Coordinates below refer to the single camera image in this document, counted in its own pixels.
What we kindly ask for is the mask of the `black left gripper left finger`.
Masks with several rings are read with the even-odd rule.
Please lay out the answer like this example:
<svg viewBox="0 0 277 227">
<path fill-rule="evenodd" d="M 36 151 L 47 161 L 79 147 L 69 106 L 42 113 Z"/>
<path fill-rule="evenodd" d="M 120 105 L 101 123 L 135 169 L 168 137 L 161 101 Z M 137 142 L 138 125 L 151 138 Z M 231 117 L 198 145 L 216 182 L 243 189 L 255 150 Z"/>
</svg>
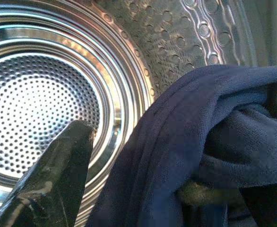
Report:
<svg viewBox="0 0 277 227">
<path fill-rule="evenodd" d="M 0 207 L 0 227 L 74 227 L 93 141 L 93 127 L 71 122 L 17 181 Z"/>
</svg>

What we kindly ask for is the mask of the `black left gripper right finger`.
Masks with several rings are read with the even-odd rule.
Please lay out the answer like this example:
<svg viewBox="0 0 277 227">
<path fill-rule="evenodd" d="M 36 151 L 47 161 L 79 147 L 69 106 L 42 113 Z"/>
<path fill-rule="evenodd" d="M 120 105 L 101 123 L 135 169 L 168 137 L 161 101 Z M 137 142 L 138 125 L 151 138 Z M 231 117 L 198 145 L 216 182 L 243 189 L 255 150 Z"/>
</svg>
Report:
<svg viewBox="0 0 277 227">
<path fill-rule="evenodd" d="M 186 205 L 242 205 L 244 199 L 239 189 L 213 188 L 193 181 L 178 189 L 178 198 Z"/>
</svg>

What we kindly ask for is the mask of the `navy blue garment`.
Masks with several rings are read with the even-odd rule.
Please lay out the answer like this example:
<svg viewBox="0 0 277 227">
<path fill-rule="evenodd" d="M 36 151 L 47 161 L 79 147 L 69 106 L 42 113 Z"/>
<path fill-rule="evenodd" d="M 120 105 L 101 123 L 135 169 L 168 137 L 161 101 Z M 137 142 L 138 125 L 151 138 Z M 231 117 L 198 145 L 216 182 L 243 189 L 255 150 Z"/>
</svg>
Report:
<svg viewBox="0 0 277 227">
<path fill-rule="evenodd" d="M 239 189 L 244 204 L 183 204 L 189 181 Z M 277 67 L 178 79 L 141 117 L 85 227 L 277 227 Z"/>
</svg>

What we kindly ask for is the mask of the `steel dryer drum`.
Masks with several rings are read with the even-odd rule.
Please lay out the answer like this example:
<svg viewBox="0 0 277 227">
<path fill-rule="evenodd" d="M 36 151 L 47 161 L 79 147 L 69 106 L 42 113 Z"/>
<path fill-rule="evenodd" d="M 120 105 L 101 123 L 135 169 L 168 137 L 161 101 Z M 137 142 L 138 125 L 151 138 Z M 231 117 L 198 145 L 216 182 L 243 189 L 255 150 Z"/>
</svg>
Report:
<svg viewBox="0 0 277 227">
<path fill-rule="evenodd" d="M 84 227 L 141 115 L 190 70 L 268 63 L 268 0 L 0 0 L 0 206 L 70 121 L 97 128 Z"/>
</svg>

